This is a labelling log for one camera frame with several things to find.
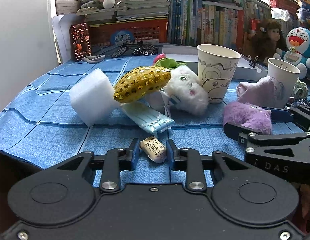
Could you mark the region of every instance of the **white cardboard box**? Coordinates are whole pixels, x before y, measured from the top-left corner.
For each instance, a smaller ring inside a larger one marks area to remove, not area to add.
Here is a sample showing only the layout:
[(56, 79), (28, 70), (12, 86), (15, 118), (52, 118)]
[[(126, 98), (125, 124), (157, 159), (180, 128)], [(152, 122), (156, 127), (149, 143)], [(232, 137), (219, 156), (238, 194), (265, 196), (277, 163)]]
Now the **white cardboard box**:
[[(198, 51), (196, 47), (164, 45), (162, 52), (167, 58), (173, 58), (177, 63), (185, 62), (188, 67), (198, 73)], [(267, 76), (267, 68), (256, 64), (255, 68), (249, 65), (248, 58), (242, 55), (239, 60), (233, 79), (258, 81)]]

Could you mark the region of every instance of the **brown plush toy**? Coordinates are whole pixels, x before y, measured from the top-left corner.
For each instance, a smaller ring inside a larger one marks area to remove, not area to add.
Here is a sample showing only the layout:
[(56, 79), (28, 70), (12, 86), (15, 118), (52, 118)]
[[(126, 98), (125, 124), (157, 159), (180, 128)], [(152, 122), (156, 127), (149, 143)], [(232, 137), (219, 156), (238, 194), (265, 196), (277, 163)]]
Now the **brown plush toy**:
[(259, 61), (268, 65), (268, 58), (272, 58), (276, 49), (287, 51), (286, 41), (282, 35), (282, 26), (277, 21), (264, 20), (259, 23), (256, 34), (250, 39), (254, 55)]

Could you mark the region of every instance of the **paper cup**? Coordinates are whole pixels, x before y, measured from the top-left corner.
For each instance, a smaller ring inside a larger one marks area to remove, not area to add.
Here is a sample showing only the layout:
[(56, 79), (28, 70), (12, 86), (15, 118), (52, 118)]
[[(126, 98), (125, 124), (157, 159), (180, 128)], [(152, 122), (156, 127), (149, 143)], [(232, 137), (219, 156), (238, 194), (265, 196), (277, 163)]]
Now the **paper cup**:
[(274, 105), (269, 107), (284, 108), (289, 97), (293, 94), (300, 70), (294, 65), (276, 58), (268, 59), (268, 76), (275, 85)]
[(232, 49), (211, 44), (198, 45), (197, 49), (199, 80), (209, 102), (220, 103), (242, 56)]

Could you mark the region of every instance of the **gray fabric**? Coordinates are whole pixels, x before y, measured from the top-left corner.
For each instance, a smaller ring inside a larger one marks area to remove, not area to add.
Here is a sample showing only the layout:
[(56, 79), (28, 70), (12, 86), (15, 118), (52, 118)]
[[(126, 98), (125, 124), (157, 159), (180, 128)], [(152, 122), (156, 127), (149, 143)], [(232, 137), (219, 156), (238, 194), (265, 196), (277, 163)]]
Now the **gray fabric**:
[(81, 8), (89, 8), (89, 7), (97, 7), (99, 9), (103, 9), (103, 3), (99, 0), (80, 0), (82, 3)]
[(103, 61), (105, 58), (105, 55), (97, 55), (97, 56), (86, 56), (83, 58), (83, 61), (91, 64), (96, 64), (101, 61)]

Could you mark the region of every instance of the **gold sequin plush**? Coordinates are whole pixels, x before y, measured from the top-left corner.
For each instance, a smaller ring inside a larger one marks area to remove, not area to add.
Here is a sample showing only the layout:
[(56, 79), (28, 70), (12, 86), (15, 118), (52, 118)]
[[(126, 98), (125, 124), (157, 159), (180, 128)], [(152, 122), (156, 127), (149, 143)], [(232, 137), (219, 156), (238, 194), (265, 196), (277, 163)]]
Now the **gold sequin plush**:
[(163, 88), (170, 80), (170, 70), (164, 67), (137, 67), (125, 74), (115, 85), (114, 99), (130, 103)]

